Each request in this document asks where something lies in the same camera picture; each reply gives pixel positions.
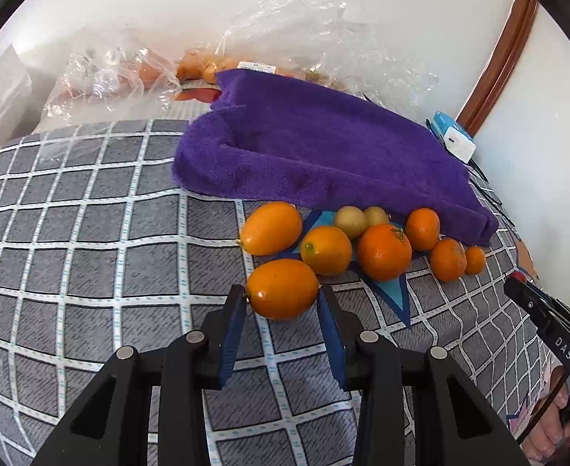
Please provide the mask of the right hand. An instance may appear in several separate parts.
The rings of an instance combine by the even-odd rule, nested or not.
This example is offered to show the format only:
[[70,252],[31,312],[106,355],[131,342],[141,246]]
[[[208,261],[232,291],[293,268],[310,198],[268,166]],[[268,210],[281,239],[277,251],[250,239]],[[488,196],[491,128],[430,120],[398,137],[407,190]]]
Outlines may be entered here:
[[563,424],[560,411],[566,407],[569,397],[564,384],[543,417],[522,443],[522,450],[532,465],[545,464],[558,450],[570,446],[570,420]]

